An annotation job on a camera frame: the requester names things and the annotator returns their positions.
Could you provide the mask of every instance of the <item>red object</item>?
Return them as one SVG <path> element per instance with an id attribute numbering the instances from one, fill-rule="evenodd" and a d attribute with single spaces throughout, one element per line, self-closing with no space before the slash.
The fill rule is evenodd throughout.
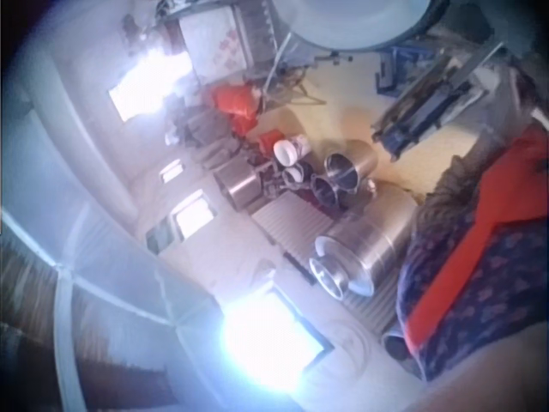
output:
<path id="1" fill-rule="evenodd" d="M 252 119 L 256 116 L 257 101 L 251 92 L 251 85 L 223 85 L 212 92 L 215 107 L 224 113 Z"/>
<path id="2" fill-rule="evenodd" d="M 459 298 L 480 261 L 494 228 L 547 216 L 547 173 L 536 163 L 547 159 L 547 135 L 530 126 L 482 176 L 475 223 L 413 309 L 405 331 L 417 353 Z"/>
<path id="3" fill-rule="evenodd" d="M 279 142 L 280 140 L 284 140 L 284 138 L 284 134 L 278 129 L 274 129 L 268 131 L 267 133 L 259 135 L 259 137 L 257 138 L 257 142 L 259 143 L 259 151 L 263 156 L 271 159 L 275 154 L 275 152 L 273 151 L 275 143 Z"/>
<path id="4" fill-rule="evenodd" d="M 241 137 L 245 137 L 250 130 L 257 126 L 257 118 L 243 118 L 233 116 L 231 119 L 232 131 Z"/>

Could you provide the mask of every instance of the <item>wall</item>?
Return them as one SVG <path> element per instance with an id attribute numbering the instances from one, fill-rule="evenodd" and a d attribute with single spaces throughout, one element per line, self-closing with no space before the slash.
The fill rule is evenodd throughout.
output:
<path id="1" fill-rule="evenodd" d="M 48 21 L 49 48 L 62 68 L 71 98 L 96 144 L 125 184 L 171 151 L 164 144 L 166 122 L 162 111 L 124 123 L 108 93 L 139 61 L 125 47 L 121 24 L 124 16 L 134 11 L 135 2 L 131 0 L 99 1 Z"/>
<path id="2" fill-rule="evenodd" d="M 232 209 L 221 195 L 213 174 L 203 171 L 191 157 L 189 150 L 175 150 L 134 182 L 132 193 L 142 209 L 136 237 L 144 242 L 148 230 L 171 214 L 187 196 L 203 190 L 216 217 L 183 242 L 176 236 L 160 257 L 202 284 L 223 305 L 241 296 L 242 291 L 247 292 L 262 258 L 278 262 L 281 254 L 248 215 Z M 182 160 L 184 172 L 163 184 L 160 170 L 176 159 Z"/>
<path id="3" fill-rule="evenodd" d="M 132 230 L 138 215 L 133 198 L 82 122 L 41 32 L 21 50 L 8 78 L 21 85 L 50 139 L 84 186 L 112 217 Z"/>

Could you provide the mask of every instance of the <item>floor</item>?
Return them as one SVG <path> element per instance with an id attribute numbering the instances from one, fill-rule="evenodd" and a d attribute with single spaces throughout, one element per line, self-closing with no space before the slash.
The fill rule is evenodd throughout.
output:
<path id="1" fill-rule="evenodd" d="M 365 140 L 379 156 L 374 177 L 388 180 L 420 195 L 431 191 L 453 155 L 464 155 L 476 135 L 457 126 L 446 126 L 420 145 L 406 152 L 397 162 L 380 144 L 371 142 L 371 124 L 393 102 L 375 91 L 375 73 L 379 68 L 376 53 L 356 55 L 340 66 L 321 63 L 305 79 L 309 95 L 326 100 L 324 106 L 290 105 L 266 113 L 253 134 L 278 124 L 287 134 L 305 133 L 311 140 L 316 164 L 322 167 L 326 153 L 347 139 Z"/>

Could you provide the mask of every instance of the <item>bright window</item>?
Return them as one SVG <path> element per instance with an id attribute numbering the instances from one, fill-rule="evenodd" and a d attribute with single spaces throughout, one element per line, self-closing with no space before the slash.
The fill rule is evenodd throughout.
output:
<path id="1" fill-rule="evenodd" d="M 173 217 L 183 239 L 204 227 L 215 217 L 203 191 L 196 191 L 173 210 Z"/>
<path id="2" fill-rule="evenodd" d="M 176 81 L 191 71 L 189 53 L 166 56 L 160 51 L 151 51 L 109 95 L 125 122 L 139 114 L 159 111 Z"/>
<path id="3" fill-rule="evenodd" d="M 226 310 L 224 344 L 255 382 L 287 392 L 296 390 L 303 371 L 333 348 L 274 288 Z"/>
<path id="4" fill-rule="evenodd" d="M 160 178 L 162 179 L 162 182 L 168 183 L 170 180 L 173 180 L 179 176 L 183 170 L 184 167 L 180 160 L 173 161 L 160 171 Z"/>

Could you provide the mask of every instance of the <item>metal lid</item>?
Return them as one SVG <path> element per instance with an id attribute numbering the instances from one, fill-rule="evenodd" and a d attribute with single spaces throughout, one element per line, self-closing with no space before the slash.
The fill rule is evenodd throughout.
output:
<path id="1" fill-rule="evenodd" d="M 321 256 L 312 257 L 309 265 L 323 288 L 337 300 L 342 300 L 348 290 L 349 276 L 340 263 L 330 256 Z"/>

